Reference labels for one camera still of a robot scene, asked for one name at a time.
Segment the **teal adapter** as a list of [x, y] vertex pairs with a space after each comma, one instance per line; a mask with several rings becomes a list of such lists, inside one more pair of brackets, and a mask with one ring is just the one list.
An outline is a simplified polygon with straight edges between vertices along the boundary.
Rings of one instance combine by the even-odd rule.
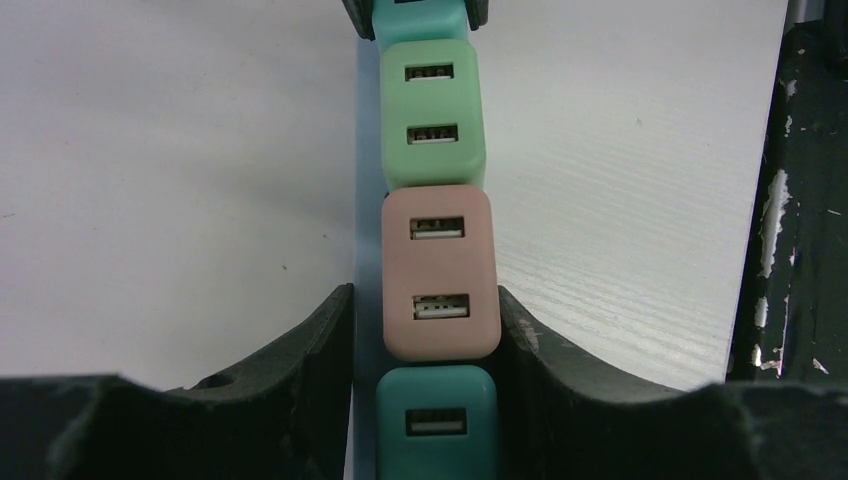
[[380, 479], [499, 477], [497, 390], [485, 370], [393, 369], [378, 383], [376, 407]]
[[470, 31], [465, 3], [461, 0], [377, 0], [372, 27], [381, 53], [401, 42], [467, 39]]

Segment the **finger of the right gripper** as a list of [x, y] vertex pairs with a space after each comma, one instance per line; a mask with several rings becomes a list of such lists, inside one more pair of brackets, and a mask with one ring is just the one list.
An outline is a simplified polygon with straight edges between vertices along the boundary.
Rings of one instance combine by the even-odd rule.
[[342, 5], [357, 35], [364, 40], [374, 41], [373, 0], [342, 0]]
[[472, 31], [479, 30], [489, 19], [489, 0], [465, 0], [464, 1], [469, 28]]

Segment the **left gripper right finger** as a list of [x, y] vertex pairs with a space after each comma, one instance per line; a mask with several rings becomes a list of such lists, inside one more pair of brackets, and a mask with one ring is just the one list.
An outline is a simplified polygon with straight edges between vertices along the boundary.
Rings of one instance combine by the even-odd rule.
[[843, 479], [847, 391], [791, 382], [679, 391], [621, 370], [508, 290], [496, 385], [507, 479]]

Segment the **green adapter on strip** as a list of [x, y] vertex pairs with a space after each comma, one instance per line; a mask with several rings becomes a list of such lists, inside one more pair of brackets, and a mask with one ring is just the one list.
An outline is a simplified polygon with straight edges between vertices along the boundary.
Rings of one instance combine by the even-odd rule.
[[380, 114], [389, 190], [483, 185], [479, 65], [469, 41], [410, 41], [386, 49], [380, 58]]

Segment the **pink adapter on strip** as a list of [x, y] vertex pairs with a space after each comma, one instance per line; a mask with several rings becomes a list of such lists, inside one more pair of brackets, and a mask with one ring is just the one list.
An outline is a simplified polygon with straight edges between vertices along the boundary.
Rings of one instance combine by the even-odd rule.
[[382, 207], [383, 339], [406, 362], [476, 360], [501, 339], [491, 205], [473, 185], [407, 187]]

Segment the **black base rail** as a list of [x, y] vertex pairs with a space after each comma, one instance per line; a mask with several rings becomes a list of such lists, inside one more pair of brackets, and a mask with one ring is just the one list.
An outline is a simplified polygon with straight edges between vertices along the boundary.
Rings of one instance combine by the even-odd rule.
[[847, 79], [821, 21], [782, 40], [727, 375], [847, 382]]

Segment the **light blue power strip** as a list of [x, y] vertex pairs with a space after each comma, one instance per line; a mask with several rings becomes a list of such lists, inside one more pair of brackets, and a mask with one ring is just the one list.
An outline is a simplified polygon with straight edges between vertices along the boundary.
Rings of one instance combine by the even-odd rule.
[[396, 365], [382, 335], [381, 208], [387, 193], [381, 160], [379, 51], [356, 44], [354, 195], [354, 378], [347, 479], [377, 477], [376, 386]]

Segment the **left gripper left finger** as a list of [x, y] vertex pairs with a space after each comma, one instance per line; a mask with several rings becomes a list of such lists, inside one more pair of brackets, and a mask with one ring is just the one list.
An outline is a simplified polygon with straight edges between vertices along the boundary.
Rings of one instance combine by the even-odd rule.
[[5, 378], [5, 479], [340, 479], [354, 288], [191, 388], [116, 374]]

